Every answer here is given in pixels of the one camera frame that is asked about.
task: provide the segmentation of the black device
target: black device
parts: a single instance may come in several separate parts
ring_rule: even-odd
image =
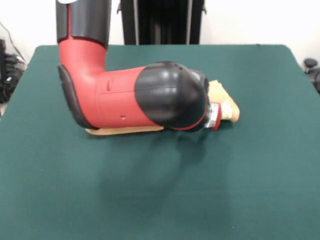
[[[0,104],[9,102],[24,70],[24,60],[6,53],[6,41],[0,39]]]
[[[316,67],[318,61],[313,58],[306,58],[303,63],[305,74],[309,77],[312,85],[320,94],[320,67]]]
[[[121,0],[125,45],[199,44],[205,0]]]

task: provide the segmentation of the red robot arm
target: red robot arm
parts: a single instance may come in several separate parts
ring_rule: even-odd
[[[111,0],[56,0],[58,70],[75,121],[86,129],[210,127],[209,82],[201,72],[170,61],[105,71],[110,16]]]

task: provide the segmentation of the green felt surface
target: green felt surface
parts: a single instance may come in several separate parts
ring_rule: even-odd
[[[1,240],[318,240],[320,99],[281,45],[111,46],[107,68],[176,61],[238,103],[218,131],[93,137],[37,48],[0,122]]]

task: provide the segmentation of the black cable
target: black cable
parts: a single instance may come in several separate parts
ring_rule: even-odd
[[[15,44],[14,44],[14,41],[12,40],[10,31],[3,25],[3,23],[2,23],[1,21],[0,21],[0,25],[1,25],[1,27],[8,33],[10,42],[11,42],[14,50],[19,54],[20,58],[22,58],[23,61],[26,61],[26,60],[24,59],[24,57],[22,56],[21,52],[16,48],[16,46],[15,46]]]

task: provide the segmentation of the black metal stand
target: black metal stand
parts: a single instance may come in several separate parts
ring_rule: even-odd
[[[205,0],[121,0],[125,45],[199,44]]]

